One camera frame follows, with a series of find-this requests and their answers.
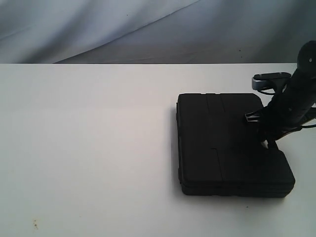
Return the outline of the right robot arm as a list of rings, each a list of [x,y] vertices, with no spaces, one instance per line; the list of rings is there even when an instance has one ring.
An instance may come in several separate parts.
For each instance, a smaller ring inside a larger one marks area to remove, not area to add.
[[[304,44],[294,73],[256,74],[252,88],[272,96],[267,106],[245,114],[248,123],[258,124],[259,139],[268,144],[303,128],[316,118],[316,42]]]

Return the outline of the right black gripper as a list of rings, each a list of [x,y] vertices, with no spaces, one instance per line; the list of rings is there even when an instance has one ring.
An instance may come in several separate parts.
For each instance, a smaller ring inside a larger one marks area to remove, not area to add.
[[[258,91],[268,95],[267,90]],[[278,91],[271,94],[267,106],[245,114],[245,120],[258,124],[260,143],[265,149],[274,148],[274,140],[303,128],[316,118],[316,76],[295,71]]]

